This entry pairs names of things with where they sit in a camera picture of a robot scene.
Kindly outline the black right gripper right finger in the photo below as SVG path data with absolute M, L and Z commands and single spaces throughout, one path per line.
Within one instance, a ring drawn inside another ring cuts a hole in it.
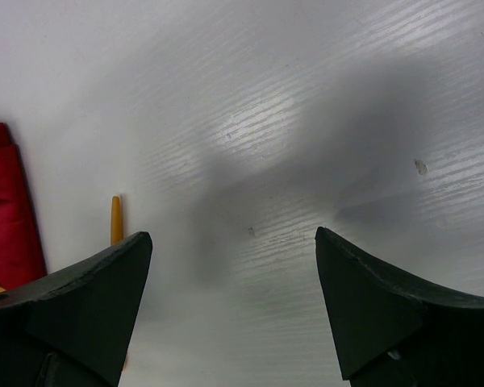
M 484 386 L 484 297 L 410 274 L 325 227 L 315 256 L 343 380 Z

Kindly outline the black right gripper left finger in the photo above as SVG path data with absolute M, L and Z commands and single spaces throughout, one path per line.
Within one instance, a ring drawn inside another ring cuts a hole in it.
M 151 255 L 138 232 L 1 292 L 0 386 L 118 385 Z

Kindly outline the red cloth napkin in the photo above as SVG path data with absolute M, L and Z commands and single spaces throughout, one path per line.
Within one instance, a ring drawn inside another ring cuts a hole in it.
M 46 274 L 19 148 L 0 123 L 0 286 L 14 289 Z

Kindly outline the orange plastic knife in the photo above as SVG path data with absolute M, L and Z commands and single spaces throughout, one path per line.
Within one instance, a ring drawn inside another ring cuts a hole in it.
M 115 245 L 124 237 L 123 208 L 120 196 L 111 199 L 110 243 Z

